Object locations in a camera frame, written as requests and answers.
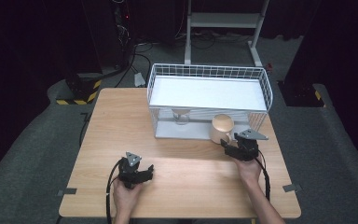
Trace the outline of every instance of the black equipment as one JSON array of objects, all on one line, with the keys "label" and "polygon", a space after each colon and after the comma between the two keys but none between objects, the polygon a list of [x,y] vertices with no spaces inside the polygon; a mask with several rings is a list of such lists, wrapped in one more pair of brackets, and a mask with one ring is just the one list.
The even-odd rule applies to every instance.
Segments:
[{"label": "black equipment", "polygon": [[[109,180],[106,186],[106,218],[107,223],[112,223],[110,217],[110,189],[113,181],[118,178],[124,182],[127,189],[133,189],[136,184],[144,183],[153,178],[154,165],[151,165],[147,170],[138,172],[138,167],[142,157],[130,152],[126,152],[127,158],[122,157],[113,167],[110,173]],[[113,173],[118,167],[118,176],[112,179]]]},{"label": "black equipment", "polygon": [[255,160],[261,166],[263,174],[266,180],[266,197],[269,200],[270,184],[269,184],[269,174],[266,169],[266,162],[264,165],[258,160],[258,153],[261,153],[258,149],[258,144],[256,140],[268,140],[268,138],[256,132],[253,129],[248,129],[241,133],[234,133],[234,138],[237,140],[238,147],[229,145],[223,139],[220,139],[220,145],[225,148],[225,154],[235,158],[239,161],[251,161]]}]

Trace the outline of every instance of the yellow and black hazard tape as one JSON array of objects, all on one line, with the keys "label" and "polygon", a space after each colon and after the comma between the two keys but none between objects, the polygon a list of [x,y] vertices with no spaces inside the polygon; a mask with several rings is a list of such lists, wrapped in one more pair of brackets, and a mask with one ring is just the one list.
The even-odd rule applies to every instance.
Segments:
[{"label": "yellow and black hazard tape", "polygon": [[58,105],[87,105],[91,104],[97,96],[98,89],[101,85],[101,80],[95,82],[92,93],[87,99],[56,99]]}]

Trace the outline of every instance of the black handheld controller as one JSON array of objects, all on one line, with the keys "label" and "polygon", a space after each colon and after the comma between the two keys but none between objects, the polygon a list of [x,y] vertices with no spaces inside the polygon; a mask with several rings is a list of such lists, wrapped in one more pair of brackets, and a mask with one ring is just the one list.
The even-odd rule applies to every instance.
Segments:
[{"label": "black handheld controller", "polygon": [[126,152],[127,158],[121,158],[118,166],[118,178],[124,182],[127,189],[133,189],[136,184],[140,184],[153,178],[154,165],[147,170],[138,172],[141,157],[133,153]]},{"label": "black handheld controller", "polygon": [[257,158],[258,144],[256,140],[268,140],[265,135],[252,129],[241,133],[234,133],[234,138],[237,140],[238,147],[229,145],[228,142],[223,139],[220,139],[220,145],[225,149],[226,155],[239,161],[251,161]]}]

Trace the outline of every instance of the dark curtain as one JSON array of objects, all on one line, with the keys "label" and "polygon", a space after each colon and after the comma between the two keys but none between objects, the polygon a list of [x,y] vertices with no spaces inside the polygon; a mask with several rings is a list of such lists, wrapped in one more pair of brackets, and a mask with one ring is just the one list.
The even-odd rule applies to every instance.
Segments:
[{"label": "dark curtain", "polygon": [[[257,13],[261,11],[263,0],[193,0],[192,11]],[[304,35],[318,7],[319,0],[270,0],[260,32],[261,37],[284,39],[299,38]],[[234,29],[216,29],[221,32]],[[254,30],[235,30],[243,35],[252,35]]]},{"label": "dark curtain", "polygon": [[358,150],[358,2],[321,1],[284,86],[302,90],[313,83],[325,85]]},{"label": "dark curtain", "polygon": [[0,160],[62,79],[40,29],[43,13],[41,1],[0,0]]}]

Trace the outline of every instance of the gray tape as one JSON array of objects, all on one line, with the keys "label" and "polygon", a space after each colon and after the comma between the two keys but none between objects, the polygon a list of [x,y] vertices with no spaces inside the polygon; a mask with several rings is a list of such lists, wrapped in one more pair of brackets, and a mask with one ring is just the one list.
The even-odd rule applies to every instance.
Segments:
[{"label": "gray tape", "polygon": [[289,191],[295,191],[295,192],[299,192],[302,190],[301,186],[299,184],[291,184],[291,185],[286,185],[283,186],[284,192],[289,192]]},{"label": "gray tape", "polygon": [[59,189],[56,196],[63,196],[64,194],[76,194],[77,189]]}]

